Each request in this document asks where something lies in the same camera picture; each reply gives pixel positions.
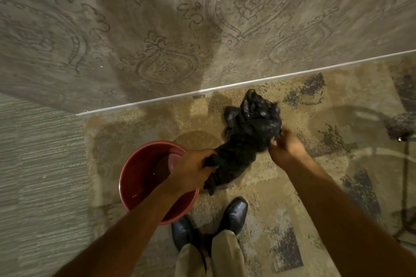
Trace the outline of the black wet cloth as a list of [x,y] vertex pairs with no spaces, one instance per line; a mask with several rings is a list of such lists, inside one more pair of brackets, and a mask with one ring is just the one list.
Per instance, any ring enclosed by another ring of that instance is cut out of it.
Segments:
[[226,142],[204,160],[204,166],[216,167],[204,183],[210,196],[217,187],[239,178],[256,160],[257,154],[268,150],[271,140],[282,132],[278,104],[253,89],[246,92],[239,107],[226,106],[223,117],[227,125]]

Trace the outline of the beige trousers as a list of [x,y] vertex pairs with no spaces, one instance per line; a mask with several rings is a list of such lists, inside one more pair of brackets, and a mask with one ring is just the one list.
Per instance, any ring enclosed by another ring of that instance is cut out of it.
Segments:
[[174,276],[248,277],[237,236],[230,230],[223,230],[213,238],[208,268],[205,268],[203,256],[194,244],[184,245],[176,261]]

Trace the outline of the person's left hand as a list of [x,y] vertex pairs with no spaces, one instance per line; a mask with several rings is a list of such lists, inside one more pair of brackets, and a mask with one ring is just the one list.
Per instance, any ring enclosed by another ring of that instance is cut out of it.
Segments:
[[201,171],[201,159],[205,150],[213,149],[188,151],[179,159],[167,179],[174,193],[183,195],[201,188],[202,181],[206,179]]

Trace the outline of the black leather right shoe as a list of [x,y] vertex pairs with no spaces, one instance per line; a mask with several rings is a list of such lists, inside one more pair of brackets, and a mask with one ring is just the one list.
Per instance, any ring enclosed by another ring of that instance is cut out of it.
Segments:
[[224,230],[238,235],[245,224],[247,212],[248,202],[241,196],[235,197],[226,207],[216,235]]

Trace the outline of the glass table top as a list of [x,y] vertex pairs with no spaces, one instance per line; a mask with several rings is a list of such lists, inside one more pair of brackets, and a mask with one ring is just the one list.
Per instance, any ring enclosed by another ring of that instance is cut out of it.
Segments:
[[337,106],[348,167],[340,184],[369,217],[416,254],[416,110],[388,116]]

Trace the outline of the black leather shoe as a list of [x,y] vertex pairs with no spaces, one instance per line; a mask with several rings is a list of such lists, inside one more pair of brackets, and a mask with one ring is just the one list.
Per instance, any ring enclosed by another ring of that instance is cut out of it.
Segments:
[[188,244],[196,246],[197,230],[188,215],[171,223],[171,233],[174,245],[179,252]]
[[247,212],[248,202],[241,196],[235,197],[226,207],[216,235],[224,230],[238,235],[245,224]]

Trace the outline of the person's right hand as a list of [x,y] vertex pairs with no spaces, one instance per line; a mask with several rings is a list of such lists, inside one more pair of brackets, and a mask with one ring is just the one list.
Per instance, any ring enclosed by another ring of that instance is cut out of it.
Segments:
[[269,154],[273,162],[284,171],[294,167],[296,162],[309,158],[303,143],[287,125],[270,141]]

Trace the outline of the person's left forearm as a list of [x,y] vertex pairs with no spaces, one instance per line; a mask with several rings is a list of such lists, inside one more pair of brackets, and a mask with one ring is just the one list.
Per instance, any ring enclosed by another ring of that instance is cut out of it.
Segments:
[[182,176],[169,176],[53,277],[130,277],[164,216],[182,195],[197,187]]

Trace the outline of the black leather left shoe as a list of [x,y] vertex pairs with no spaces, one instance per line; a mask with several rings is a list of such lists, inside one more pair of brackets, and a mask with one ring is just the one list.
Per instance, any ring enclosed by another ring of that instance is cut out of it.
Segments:
[[174,245],[179,252],[188,244],[196,246],[197,230],[188,215],[171,223],[171,233]]

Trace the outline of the beige patterned rug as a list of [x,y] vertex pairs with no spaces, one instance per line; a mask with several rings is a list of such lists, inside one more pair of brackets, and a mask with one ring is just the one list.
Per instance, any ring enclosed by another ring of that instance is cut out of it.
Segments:
[[[226,127],[223,109],[239,106],[249,89],[278,102],[283,122],[341,186],[346,121],[333,108],[365,107],[388,116],[416,110],[416,53],[83,117],[95,236],[126,213],[119,176],[134,150],[156,140],[188,150],[216,148]],[[189,215],[204,237],[216,231],[236,196],[249,203],[239,242],[250,277],[339,276],[294,187],[267,153],[213,196],[200,192]]]

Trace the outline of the red plastic bucket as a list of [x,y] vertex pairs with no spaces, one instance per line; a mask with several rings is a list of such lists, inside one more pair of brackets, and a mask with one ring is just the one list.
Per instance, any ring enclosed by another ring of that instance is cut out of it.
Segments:
[[146,143],[126,160],[119,177],[119,195],[127,211],[138,206],[176,167],[186,150],[169,141]]

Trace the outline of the person's right forearm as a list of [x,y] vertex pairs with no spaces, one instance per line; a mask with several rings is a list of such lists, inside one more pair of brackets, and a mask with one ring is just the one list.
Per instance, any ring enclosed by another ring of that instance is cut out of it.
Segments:
[[311,157],[284,157],[286,172],[342,277],[416,277],[416,256],[373,221]]

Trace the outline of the silver wall trim strip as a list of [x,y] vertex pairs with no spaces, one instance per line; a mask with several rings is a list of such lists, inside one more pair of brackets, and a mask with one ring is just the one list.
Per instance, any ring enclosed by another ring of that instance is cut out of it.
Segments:
[[399,52],[399,53],[381,55],[381,56],[374,57],[374,58],[367,58],[367,59],[352,61],[352,62],[348,62],[348,63],[335,64],[335,65],[326,66],[326,67],[322,67],[322,68],[315,68],[315,69],[311,69],[311,70],[299,71],[299,72],[294,72],[294,73],[285,74],[285,75],[278,75],[278,76],[273,76],[273,77],[263,77],[263,78],[257,79],[257,80],[238,82],[238,83],[234,83],[234,84],[230,84],[230,85],[212,87],[212,88],[208,88],[208,89],[192,91],[192,92],[187,92],[187,93],[183,93],[183,94],[171,95],[171,96],[167,96],[167,97],[159,97],[159,98],[155,98],[155,99],[151,99],[151,100],[138,101],[138,102],[134,102],[134,103],[127,103],[127,104],[124,104],[124,105],[111,106],[111,107],[102,108],[102,109],[99,109],[99,110],[81,112],[81,113],[76,114],[76,116],[77,117],[85,117],[85,116],[90,116],[90,115],[100,113],[100,112],[109,112],[109,111],[114,111],[114,110],[118,110],[118,109],[122,109],[122,108],[138,106],[138,105],[147,105],[147,104],[151,104],[151,103],[155,103],[155,102],[159,102],[159,101],[178,99],[178,98],[182,98],[182,97],[201,96],[201,95],[208,94],[208,93],[234,89],[234,88],[237,88],[237,87],[244,87],[244,86],[248,86],[248,85],[256,85],[256,84],[260,84],[260,83],[264,83],[264,82],[269,82],[269,81],[272,81],[272,80],[280,80],[280,79],[291,78],[291,77],[296,77],[296,76],[314,74],[314,73],[319,73],[319,72],[323,72],[323,71],[326,71],[326,70],[332,70],[332,69],[336,69],[336,68],[344,68],[346,66],[350,66],[350,65],[354,65],[354,64],[367,63],[367,62],[371,62],[371,61],[375,61],[375,60],[383,60],[383,59],[387,59],[387,58],[394,58],[394,57],[399,57],[399,56],[403,56],[403,55],[410,55],[410,54],[415,54],[415,53],[416,53],[416,49],[407,50],[407,51],[403,51],[403,52]]

